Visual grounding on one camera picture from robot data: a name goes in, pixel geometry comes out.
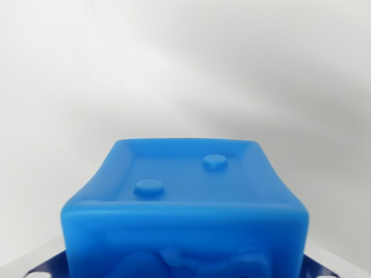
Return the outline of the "black-padded silver gripper left finger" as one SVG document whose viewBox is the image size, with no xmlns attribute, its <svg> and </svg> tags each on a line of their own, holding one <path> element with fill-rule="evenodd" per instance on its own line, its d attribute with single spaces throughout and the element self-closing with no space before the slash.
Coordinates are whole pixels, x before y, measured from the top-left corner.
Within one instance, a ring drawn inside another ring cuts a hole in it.
<svg viewBox="0 0 371 278">
<path fill-rule="evenodd" d="M 32 268 L 25 278 L 68 278 L 66 252 L 62 251 Z"/>
</svg>

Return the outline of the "black-padded silver gripper right finger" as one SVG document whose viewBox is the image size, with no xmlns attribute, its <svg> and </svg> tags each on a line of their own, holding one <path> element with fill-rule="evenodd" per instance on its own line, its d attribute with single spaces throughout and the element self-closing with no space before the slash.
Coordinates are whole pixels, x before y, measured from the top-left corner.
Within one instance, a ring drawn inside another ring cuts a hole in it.
<svg viewBox="0 0 371 278">
<path fill-rule="evenodd" d="M 302 277 L 340 277 L 334 270 L 336 259 L 324 252 L 306 251 L 302 263 Z"/>
</svg>

